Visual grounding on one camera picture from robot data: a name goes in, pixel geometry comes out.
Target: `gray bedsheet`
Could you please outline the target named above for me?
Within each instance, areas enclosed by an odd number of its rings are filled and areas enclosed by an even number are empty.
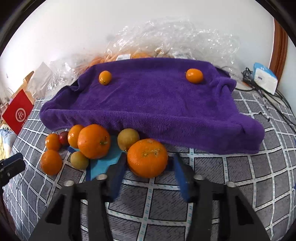
[[[185,163],[210,181],[236,182],[271,239],[278,240],[296,217],[295,135],[273,108],[266,109],[256,93],[235,90],[232,96],[241,113],[255,118],[265,128],[266,135],[258,154],[216,155],[187,147],[166,147],[169,154],[180,153]],[[45,138],[51,132],[40,121],[40,107],[41,101],[38,100],[13,146],[12,154],[21,152],[24,155],[26,170],[10,180],[4,188],[4,201],[19,236],[24,240],[28,240],[62,183],[65,180],[80,183],[85,181],[86,176],[85,172],[71,167],[70,153],[66,150],[60,151],[64,164],[58,175],[46,176],[42,172],[40,157],[45,151]],[[291,121],[296,122],[288,108],[278,107]],[[260,111],[270,116],[271,121],[259,115]],[[127,172],[121,189],[116,202],[106,203],[115,240],[185,240],[193,205],[186,204],[180,197],[173,172],[164,172],[152,179],[138,178]],[[218,203],[214,202],[212,240],[217,239],[218,213]],[[87,227],[87,202],[82,200],[83,240],[88,240]]]

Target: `checkered tablecloth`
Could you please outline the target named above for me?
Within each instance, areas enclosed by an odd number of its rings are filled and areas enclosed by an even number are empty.
[[[232,96],[242,114],[258,120],[265,128],[265,138],[259,153],[216,155],[187,147],[166,147],[169,155],[180,153],[186,164],[210,181],[234,181],[256,211],[271,239],[278,240],[296,217],[295,135],[273,108],[266,109],[256,93],[234,91]],[[24,155],[26,170],[11,179],[4,188],[4,201],[16,223],[19,236],[24,240],[28,240],[65,180],[80,183],[86,179],[85,172],[72,168],[67,150],[60,151],[64,163],[58,175],[47,176],[42,172],[40,157],[45,151],[45,138],[51,131],[40,121],[40,107],[41,101],[38,100],[13,146],[12,154],[21,152]],[[296,122],[289,109],[280,105],[278,107],[291,121]],[[260,111],[271,117],[271,121],[258,114]],[[115,240],[185,240],[193,205],[182,200],[173,172],[144,179],[127,171],[122,183],[117,200],[106,203]],[[218,214],[218,202],[215,201],[212,240],[217,239]],[[81,201],[81,231],[83,240],[88,240],[85,200]]]

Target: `purple cloth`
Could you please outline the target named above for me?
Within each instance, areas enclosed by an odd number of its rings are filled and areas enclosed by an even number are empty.
[[[204,74],[201,84],[185,78],[189,68]],[[112,73],[103,86],[98,75]],[[264,128],[238,112],[231,97],[235,81],[208,62],[142,58],[92,66],[45,103],[40,118],[50,130],[93,123],[109,131],[133,128],[142,137],[203,151],[257,153]]]

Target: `red card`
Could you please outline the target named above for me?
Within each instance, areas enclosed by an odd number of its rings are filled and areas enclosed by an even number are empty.
[[[2,117],[6,121],[7,125],[15,132],[19,134],[23,125],[25,124],[28,116],[33,109],[33,104],[26,96],[23,90],[15,96],[7,107]]]

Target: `wall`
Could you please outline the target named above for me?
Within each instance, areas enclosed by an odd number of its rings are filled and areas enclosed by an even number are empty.
[[[240,67],[269,66],[273,18],[255,0],[47,0],[14,34],[0,57],[0,81],[13,91],[42,61],[71,53],[104,51],[126,25],[162,17],[183,17],[196,26],[238,36]]]
[[[288,52],[284,72],[278,89],[289,102],[293,113],[296,114],[296,47],[290,38],[288,39]]]

